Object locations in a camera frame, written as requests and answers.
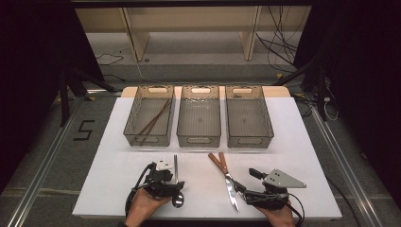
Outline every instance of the white table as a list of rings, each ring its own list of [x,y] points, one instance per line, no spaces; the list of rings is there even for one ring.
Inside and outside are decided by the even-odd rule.
[[[175,208],[168,203],[153,215],[153,219],[265,219],[240,197],[237,197],[239,212],[230,204],[224,177],[207,157],[208,152],[223,151],[233,178],[248,189],[264,189],[261,181],[249,175],[250,167],[266,173],[278,168],[306,183],[307,188],[288,190],[301,200],[306,219],[341,218],[339,207],[324,177],[293,98],[266,98],[274,130],[274,138],[267,149],[227,148],[224,91],[220,88],[220,147],[180,148],[176,131],[181,87],[175,89],[177,102],[171,142],[167,148],[131,147],[123,130],[134,98],[117,99],[73,215],[82,218],[123,218],[126,198],[146,165],[160,158],[173,164],[173,156],[177,154],[179,178],[180,181],[185,181],[182,190],[184,205],[182,208]],[[290,199],[294,208],[302,212],[300,204],[295,199]]]

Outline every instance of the black cable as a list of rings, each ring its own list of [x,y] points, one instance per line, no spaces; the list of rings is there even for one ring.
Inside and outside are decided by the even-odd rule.
[[[142,178],[144,178],[145,173],[148,171],[148,169],[151,169],[153,165],[154,165],[154,163],[151,163],[151,164],[149,164],[149,165],[147,165],[147,166],[145,167],[144,171],[142,171],[142,174],[141,174],[141,176],[139,177],[138,182],[136,182],[136,185],[135,185],[135,187],[134,187],[135,189],[138,189],[139,183],[142,182]]]
[[[126,79],[122,79],[121,77],[118,77],[114,74],[103,74],[103,77],[114,77],[114,78],[120,79],[121,81],[124,81],[124,82],[126,81]]]
[[[267,42],[267,43],[272,43],[272,44],[275,44],[275,45],[279,45],[279,46],[285,47],[283,44],[279,44],[279,43],[275,43],[275,42],[272,42],[272,41],[269,41],[269,40],[265,40],[265,39],[260,38],[260,37],[258,37],[258,38],[259,38],[260,41]],[[291,47],[291,50],[297,51],[296,48],[297,47]]]
[[[281,19],[282,19],[282,7],[280,8],[280,14],[279,14],[279,16],[280,16],[279,19],[280,19],[280,20],[279,20],[279,24],[276,23],[276,20],[275,20],[273,14],[271,13],[270,6],[268,6],[268,10],[269,10],[269,13],[270,13],[270,15],[271,15],[271,19],[273,20],[274,25],[275,25],[275,27],[276,27],[276,31],[274,32],[274,36],[277,36],[277,38],[278,38],[279,40],[281,40],[281,41],[283,42],[284,45],[286,45],[286,42],[285,42],[283,33],[280,31],[280,28],[279,28],[279,26],[281,25]],[[286,52],[286,55],[287,55],[288,59],[290,59],[290,57],[289,57],[289,55],[288,55],[288,53],[287,53],[287,49],[286,49],[286,48],[284,48],[284,52]]]
[[[290,64],[290,65],[292,65],[293,66],[293,63],[291,62],[291,61],[288,61],[287,59],[285,59],[284,57],[282,57],[279,53],[277,53],[277,52],[275,52],[274,50],[272,50],[271,49],[271,43],[273,43],[273,42],[271,42],[270,43],[270,46],[267,46],[265,43],[264,43],[264,41],[259,37],[259,35],[256,33],[256,37],[259,39],[259,41],[269,50],[269,52],[271,51],[271,52],[273,52],[273,54],[275,54],[276,56],[278,56],[280,59],[282,59],[282,60],[284,60],[285,62],[287,62],[288,64]],[[270,59],[269,59],[269,52],[268,52],[268,62],[269,62],[269,65],[271,65],[271,63],[270,63]]]
[[[302,224],[304,223],[304,220],[305,220],[305,209],[304,209],[304,206],[302,205],[302,203],[301,203],[300,199],[298,199],[298,197],[294,196],[291,193],[289,193],[289,195],[292,196],[293,198],[295,198],[301,205],[302,215],[297,210],[295,210],[294,207],[292,207],[290,204],[286,203],[286,206],[289,209],[291,209],[291,211],[293,211],[295,213],[295,215],[298,216],[298,222],[296,223],[295,226],[300,227],[300,226],[302,226]]]
[[[354,208],[352,208],[351,203],[348,201],[348,199],[345,197],[344,193],[342,193],[342,191],[330,180],[330,178],[327,177],[327,175],[324,174],[324,177],[327,179],[327,181],[329,181],[336,189],[337,191],[339,191],[339,193],[341,194],[341,196],[344,198],[345,202],[347,203],[348,207],[350,208],[352,215],[355,218],[355,221],[357,222],[357,226],[360,227],[360,222],[357,219],[357,214],[355,213]]]
[[[121,61],[121,60],[124,59],[124,57],[121,56],[121,55],[113,55],[113,54],[108,54],[108,53],[102,54],[102,55],[100,55],[99,57],[97,57],[96,59],[97,59],[97,60],[101,60],[101,57],[103,57],[103,56],[105,56],[105,55],[110,55],[110,56],[112,56],[112,57],[114,57],[114,58],[119,58],[119,59],[118,59],[118,60],[115,60],[115,61],[112,61],[112,62],[110,62],[110,63],[107,63],[107,64],[102,64],[102,63],[100,63],[99,65],[110,65],[110,64],[116,63],[116,62]]]

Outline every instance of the plastic storage bin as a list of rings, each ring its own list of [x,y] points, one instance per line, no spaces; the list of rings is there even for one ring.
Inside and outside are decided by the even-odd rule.
[[[180,147],[218,148],[220,136],[218,86],[183,86],[177,129]]]
[[[261,86],[226,86],[229,148],[267,148],[274,137]]]
[[[131,146],[167,147],[174,114],[173,86],[140,86],[124,135]]]

